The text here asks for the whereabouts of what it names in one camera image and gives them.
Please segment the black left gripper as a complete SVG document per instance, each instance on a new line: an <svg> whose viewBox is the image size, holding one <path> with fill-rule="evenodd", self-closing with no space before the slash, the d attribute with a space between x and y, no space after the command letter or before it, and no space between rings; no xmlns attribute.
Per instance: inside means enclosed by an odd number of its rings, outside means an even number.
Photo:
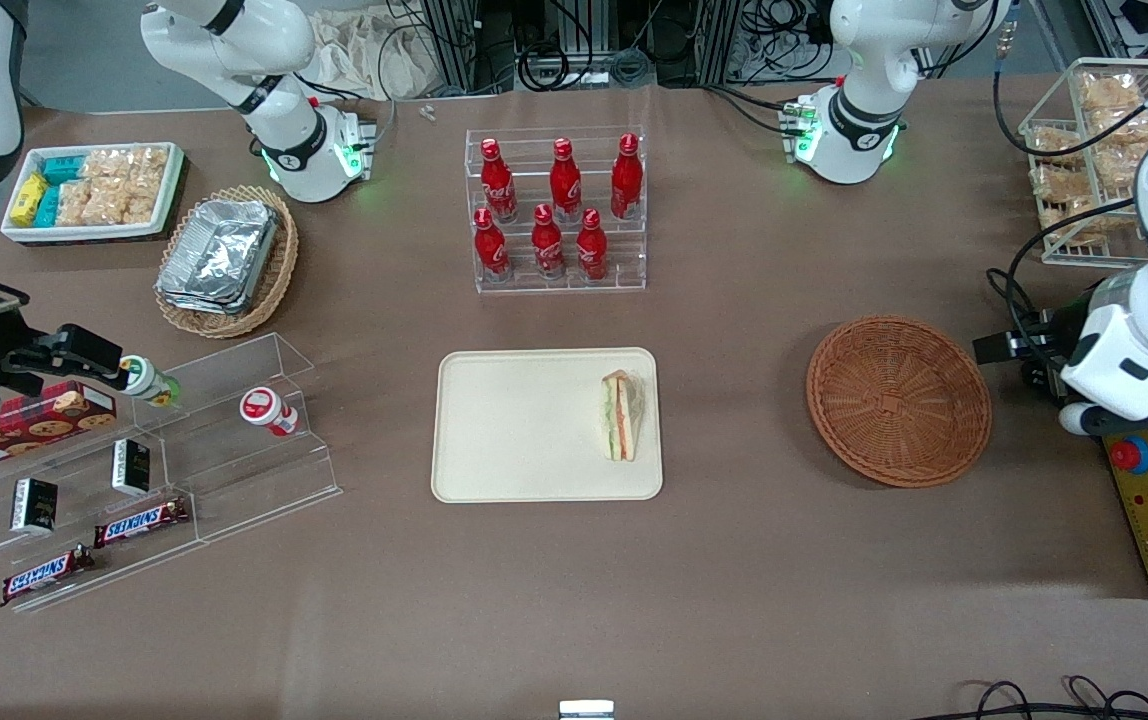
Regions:
<svg viewBox="0 0 1148 720"><path fill-rule="evenodd" d="M1046 307L1034 316L1034 340L1039 351L1032 353L1021 333L994 333L974 341L974 357L978 365L1037 361L1044 366L1064 366L1080 342L1083 324L1087 319L1087 301L1075 300L1066 305Z"/></svg>

